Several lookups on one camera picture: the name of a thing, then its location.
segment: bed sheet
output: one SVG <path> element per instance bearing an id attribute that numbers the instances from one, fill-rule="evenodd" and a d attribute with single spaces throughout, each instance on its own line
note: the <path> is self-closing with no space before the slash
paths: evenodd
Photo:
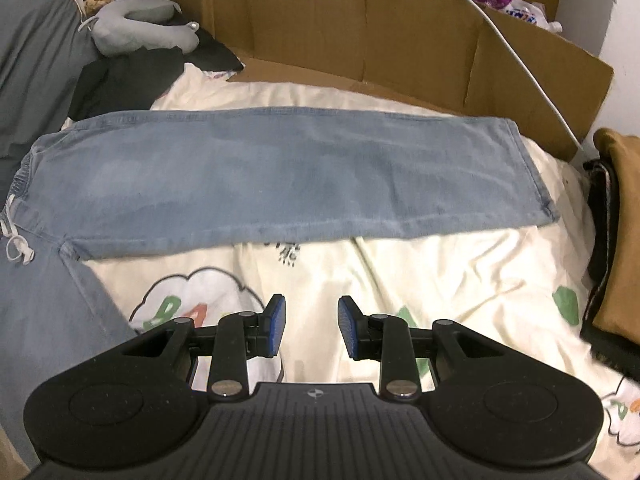
<path id="1" fill-rule="evenodd" d="M 271 105 L 441 115 L 336 89 L 225 82 L 190 64 L 152 109 Z M 377 385 L 379 365 L 353 362 L 344 349 L 336 320 L 337 299 L 344 294 L 366 314 L 401 316 L 412 326 L 454 319 L 589 384 L 608 415 L 591 465 L 608 478 L 634 480 L 640 474 L 640 388 L 595 362 L 579 338 L 594 241 L 585 182 L 570 165 L 524 141 L 561 213 L 557 224 L 415 240 L 274 240 L 87 265 L 136 328 L 177 316 L 215 324 L 234 305 L 257 308 L 255 302 L 284 294 L 280 355 L 286 381 Z M 433 388 L 428 362 L 418 361 L 418 368 L 423 388 Z M 207 369 L 203 360 L 194 387 L 206 384 Z"/>

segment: blue denim pants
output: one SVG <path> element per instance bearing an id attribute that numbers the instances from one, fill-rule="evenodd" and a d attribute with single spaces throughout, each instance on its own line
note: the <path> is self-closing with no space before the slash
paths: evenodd
<path id="1" fill-rule="evenodd" d="M 31 391 L 134 336 L 83 260 L 558 217 L 510 121 L 314 108 L 81 121 L 33 145 L 10 196 L 0 424 L 29 466 L 37 458 L 22 409 Z"/>

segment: ribbed black surface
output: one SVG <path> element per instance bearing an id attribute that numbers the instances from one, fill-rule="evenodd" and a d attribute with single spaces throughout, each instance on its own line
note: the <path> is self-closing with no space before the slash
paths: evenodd
<path id="1" fill-rule="evenodd" d="M 596 480 L 587 466 L 492 471 L 449 449 L 412 406 L 368 384 L 262 384 L 241 404 L 213 408 L 186 445 L 146 466 L 78 472 L 49 463 L 33 480 Z"/>

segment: gray neck pillow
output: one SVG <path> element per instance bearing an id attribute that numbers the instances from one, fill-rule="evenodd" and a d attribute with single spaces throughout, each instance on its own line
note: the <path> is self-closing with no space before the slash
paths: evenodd
<path id="1" fill-rule="evenodd" d="M 200 43 L 199 25 L 158 25 L 169 21 L 178 4 L 169 0 L 115 0 L 101 8 L 83 25 L 93 23 L 95 46 L 107 57 L 133 52 L 141 47 L 173 48 L 183 53 L 195 50 Z"/>

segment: metal screw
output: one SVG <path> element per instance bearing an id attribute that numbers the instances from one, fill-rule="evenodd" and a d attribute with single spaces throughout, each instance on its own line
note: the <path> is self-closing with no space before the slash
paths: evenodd
<path id="1" fill-rule="evenodd" d="M 395 380 L 386 385 L 386 390 L 395 397 L 411 397 L 418 391 L 418 386 L 412 381 Z"/>
<path id="2" fill-rule="evenodd" d="M 242 384 L 238 381 L 224 379 L 211 385 L 211 391 L 222 397 L 233 397 L 242 391 Z"/>

